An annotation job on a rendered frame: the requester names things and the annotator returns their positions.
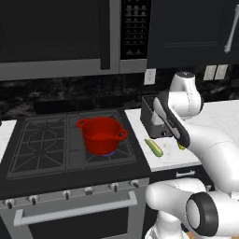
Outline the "black and silver microwave oven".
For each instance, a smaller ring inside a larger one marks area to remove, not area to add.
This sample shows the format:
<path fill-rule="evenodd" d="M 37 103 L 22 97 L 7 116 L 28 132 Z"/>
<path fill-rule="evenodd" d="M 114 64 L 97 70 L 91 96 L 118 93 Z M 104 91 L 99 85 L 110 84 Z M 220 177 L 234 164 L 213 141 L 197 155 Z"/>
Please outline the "black and silver microwave oven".
<path fill-rule="evenodd" d="M 123 60 L 121 0 L 109 0 L 110 68 L 102 70 L 99 0 L 0 0 L 0 80 L 142 73 Z"/>

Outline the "white wall socket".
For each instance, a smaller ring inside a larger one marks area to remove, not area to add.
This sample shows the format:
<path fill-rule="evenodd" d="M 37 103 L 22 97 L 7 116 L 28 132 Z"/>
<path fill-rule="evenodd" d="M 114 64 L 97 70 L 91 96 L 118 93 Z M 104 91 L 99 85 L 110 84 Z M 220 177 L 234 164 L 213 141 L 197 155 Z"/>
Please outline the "white wall socket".
<path fill-rule="evenodd" d="M 155 83 L 156 69 L 147 69 L 144 77 L 145 85 L 153 85 Z"/>

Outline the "black gas stove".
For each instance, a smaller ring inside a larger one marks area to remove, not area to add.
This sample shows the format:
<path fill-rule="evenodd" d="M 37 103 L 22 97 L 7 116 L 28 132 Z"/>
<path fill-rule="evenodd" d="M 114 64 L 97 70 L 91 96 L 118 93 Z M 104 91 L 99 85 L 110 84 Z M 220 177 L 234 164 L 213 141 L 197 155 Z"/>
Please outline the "black gas stove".
<path fill-rule="evenodd" d="M 95 155 L 85 147 L 77 122 L 81 119 L 109 117 L 117 120 L 128 136 L 107 155 Z M 148 185 L 150 169 L 122 109 L 47 114 L 19 118 L 0 163 L 0 209 L 5 200 L 64 190 L 108 187 L 119 189 Z"/>

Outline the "green and yellow corn cob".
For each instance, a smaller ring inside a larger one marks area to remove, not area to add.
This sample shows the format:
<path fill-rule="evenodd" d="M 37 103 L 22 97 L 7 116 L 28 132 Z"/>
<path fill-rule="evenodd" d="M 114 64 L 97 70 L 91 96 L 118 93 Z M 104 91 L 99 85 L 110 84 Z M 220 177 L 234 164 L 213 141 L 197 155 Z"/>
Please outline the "green and yellow corn cob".
<path fill-rule="evenodd" d="M 152 139 L 146 139 L 145 142 L 156 157 L 160 158 L 163 156 L 163 151 Z"/>

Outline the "white wall switch plate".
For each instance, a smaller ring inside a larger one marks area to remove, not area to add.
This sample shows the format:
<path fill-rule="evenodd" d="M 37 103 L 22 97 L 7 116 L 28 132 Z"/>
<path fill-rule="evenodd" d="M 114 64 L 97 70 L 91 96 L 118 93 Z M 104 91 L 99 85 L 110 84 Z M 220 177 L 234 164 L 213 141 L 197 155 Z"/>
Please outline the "white wall switch plate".
<path fill-rule="evenodd" d="M 204 80 L 213 80 L 217 67 L 215 65 L 208 65 L 204 71 Z"/>
<path fill-rule="evenodd" d="M 217 68 L 217 72 L 215 75 L 215 80 L 224 79 L 226 76 L 228 65 L 227 64 L 220 64 Z"/>

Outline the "dark cupboard door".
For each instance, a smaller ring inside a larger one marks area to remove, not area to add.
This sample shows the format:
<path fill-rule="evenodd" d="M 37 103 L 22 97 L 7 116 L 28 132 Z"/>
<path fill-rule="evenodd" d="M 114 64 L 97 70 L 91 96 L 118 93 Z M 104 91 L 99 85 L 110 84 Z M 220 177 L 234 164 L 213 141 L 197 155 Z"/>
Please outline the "dark cupboard door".
<path fill-rule="evenodd" d="M 224 52 L 239 0 L 152 0 L 148 68 L 239 64 L 239 21 Z"/>

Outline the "grey oven door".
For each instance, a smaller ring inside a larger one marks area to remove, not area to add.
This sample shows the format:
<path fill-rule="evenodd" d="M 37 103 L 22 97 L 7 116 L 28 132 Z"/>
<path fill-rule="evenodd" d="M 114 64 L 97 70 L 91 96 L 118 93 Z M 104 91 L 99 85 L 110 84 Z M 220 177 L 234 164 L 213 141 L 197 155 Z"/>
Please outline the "grey oven door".
<path fill-rule="evenodd" d="M 86 195 L 84 189 L 79 189 L 71 192 L 69 200 L 60 192 L 53 197 L 47 194 L 40 196 L 36 205 L 24 198 L 15 201 L 11 209 L 3 204 L 0 209 L 0 239 L 141 239 L 146 207 L 145 190 L 146 188 L 141 186 L 138 189 L 129 187 L 115 192 L 104 187 L 94 189 L 92 195 Z M 135 193 L 135 206 L 14 226 L 14 217 L 19 209 L 23 209 L 24 215 L 29 217 L 126 200 L 129 191 Z"/>

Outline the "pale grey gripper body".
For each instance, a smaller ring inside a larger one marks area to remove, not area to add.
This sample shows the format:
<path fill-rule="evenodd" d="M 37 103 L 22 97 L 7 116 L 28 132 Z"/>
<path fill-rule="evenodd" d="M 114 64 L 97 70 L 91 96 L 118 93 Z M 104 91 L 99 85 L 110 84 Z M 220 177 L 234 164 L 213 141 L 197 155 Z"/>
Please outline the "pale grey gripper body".
<path fill-rule="evenodd" d="M 157 115 L 152 116 L 151 135 L 153 138 L 171 137 L 172 134 L 166 127 L 163 120 Z"/>

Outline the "dark drawer front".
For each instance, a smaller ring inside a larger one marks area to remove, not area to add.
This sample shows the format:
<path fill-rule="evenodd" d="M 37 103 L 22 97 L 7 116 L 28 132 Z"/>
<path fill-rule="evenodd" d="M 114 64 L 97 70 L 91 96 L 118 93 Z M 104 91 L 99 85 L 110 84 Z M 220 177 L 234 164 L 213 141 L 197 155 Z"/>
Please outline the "dark drawer front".
<path fill-rule="evenodd" d="M 163 181 L 163 180 L 176 179 L 176 172 L 187 173 L 190 170 L 195 171 L 194 176 L 184 176 L 180 178 L 194 177 L 194 178 L 198 178 L 202 180 L 204 183 L 206 183 L 209 180 L 209 177 L 205 173 L 202 166 L 194 166 L 194 167 L 183 167 L 183 168 L 154 172 L 151 174 L 149 182 L 155 183 L 155 182 Z"/>

